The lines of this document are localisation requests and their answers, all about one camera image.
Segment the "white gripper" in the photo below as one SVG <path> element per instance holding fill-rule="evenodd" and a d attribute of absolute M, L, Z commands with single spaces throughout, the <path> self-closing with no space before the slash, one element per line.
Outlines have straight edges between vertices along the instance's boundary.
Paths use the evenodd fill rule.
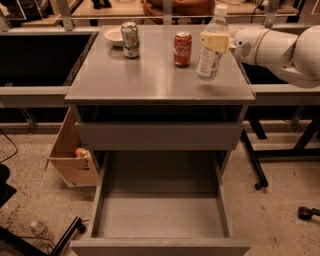
<path fill-rule="evenodd" d="M 234 57 L 245 64 L 257 65 L 258 53 L 263 37 L 268 33 L 266 28 L 243 28 L 235 33 L 234 39 L 228 34 L 200 33 L 201 45 L 219 52 L 233 50 Z"/>

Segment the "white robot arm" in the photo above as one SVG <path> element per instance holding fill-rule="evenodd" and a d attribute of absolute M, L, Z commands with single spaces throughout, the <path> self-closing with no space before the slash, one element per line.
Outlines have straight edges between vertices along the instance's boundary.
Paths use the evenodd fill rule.
<path fill-rule="evenodd" d="M 232 51 L 245 64 L 268 69 L 277 78 L 302 88 L 320 85 L 319 26 L 300 35 L 263 27 L 229 32 L 201 32 L 200 43 L 224 54 Z"/>

